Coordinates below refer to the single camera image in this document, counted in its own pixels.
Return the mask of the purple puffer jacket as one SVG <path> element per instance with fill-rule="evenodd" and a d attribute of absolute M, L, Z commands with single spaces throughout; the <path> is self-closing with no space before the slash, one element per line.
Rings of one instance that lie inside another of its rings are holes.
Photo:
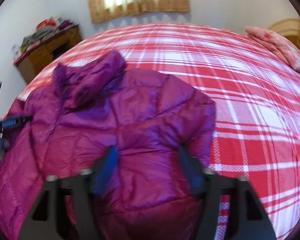
<path fill-rule="evenodd" d="M 201 203 L 190 193 L 178 161 L 185 146 L 210 161 L 216 105 L 173 75 L 128 69 L 117 51 L 83 67 L 59 64 L 52 81 L 8 116 L 33 117 L 6 133 L 0 168 L 0 229 L 9 239 L 49 175 L 74 176 L 104 154 L 119 163 L 93 212 L 106 239 L 189 239 Z"/>

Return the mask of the grey folded clothes pile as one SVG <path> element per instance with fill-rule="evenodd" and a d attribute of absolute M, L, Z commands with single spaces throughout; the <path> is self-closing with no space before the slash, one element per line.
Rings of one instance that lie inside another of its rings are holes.
<path fill-rule="evenodd" d="M 57 30 L 55 27 L 50 26 L 42 26 L 37 31 L 35 31 L 33 34 L 29 36 L 25 36 L 23 38 L 23 42 L 21 44 L 21 47 L 28 47 L 31 44 L 42 40 L 45 36 L 54 33 Z"/>

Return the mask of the purple folded clothes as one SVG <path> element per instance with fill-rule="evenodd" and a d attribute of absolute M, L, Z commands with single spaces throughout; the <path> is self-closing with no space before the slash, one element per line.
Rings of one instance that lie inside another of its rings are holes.
<path fill-rule="evenodd" d="M 70 27 L 73 25 L 73 22 L 71 22 L 70 20 L 64 20 L 57 28 L 58 30 L 64 30 L 67 27 Z"/>

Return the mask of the brown wooden desk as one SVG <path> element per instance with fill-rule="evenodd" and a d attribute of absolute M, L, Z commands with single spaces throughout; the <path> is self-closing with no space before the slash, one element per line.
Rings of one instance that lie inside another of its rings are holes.
<path fill-rule="evenodd" d="M 14 62 L 14 66 L 29 84 L 48 64 L 81 41 L 79 25 L 72 25 L 26 50 Z"/>

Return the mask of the red box on desk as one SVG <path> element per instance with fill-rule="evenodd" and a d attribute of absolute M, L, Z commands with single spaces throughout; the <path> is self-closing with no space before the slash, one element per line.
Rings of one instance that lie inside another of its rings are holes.
<path fill-rule="evenodd" d="M 39 30 L 41 27 L 56 27 L 57 23 L 55 22 L 55 20 L 53 18 L 48 18 L 43 20 L 42 22 L 40 22 L 37 26 L 36 26 L 36 30 Z"/>

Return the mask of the red plaid bed cover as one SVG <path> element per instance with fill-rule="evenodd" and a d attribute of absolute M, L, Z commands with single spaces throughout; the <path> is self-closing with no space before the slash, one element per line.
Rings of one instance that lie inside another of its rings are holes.
<path fill-rule="evenodd" d="M 300 74 L 247 35 L 195 24 L 142 24 L 87 38 L 15 100 L 48 85 L 59 64 L 83 67 L 111 51 L 128 69 L 173 75 L 215 102 L 206 167 L 246 176 L 277 239 L 285 239 L 300 219 Z"/>

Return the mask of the pink floral pillow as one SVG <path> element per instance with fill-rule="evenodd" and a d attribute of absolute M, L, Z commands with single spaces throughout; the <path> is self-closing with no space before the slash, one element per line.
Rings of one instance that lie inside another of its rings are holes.
<path fill-rule="evenodd" d="M 247 35 L 257 43 L 261 44 L 292 70 L 300 74 L 300 50 L 287 38 L 280 34 L 258 27 L 245 27 Z"/>

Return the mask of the wooden headboard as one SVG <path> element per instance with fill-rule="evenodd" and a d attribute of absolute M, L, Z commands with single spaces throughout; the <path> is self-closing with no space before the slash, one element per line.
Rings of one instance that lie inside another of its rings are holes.
<path fill-rule="evenodd" d="M 286 18 L 268 27 L 281 36 L 284 36 L 300 50 L 300 18 Z"/>

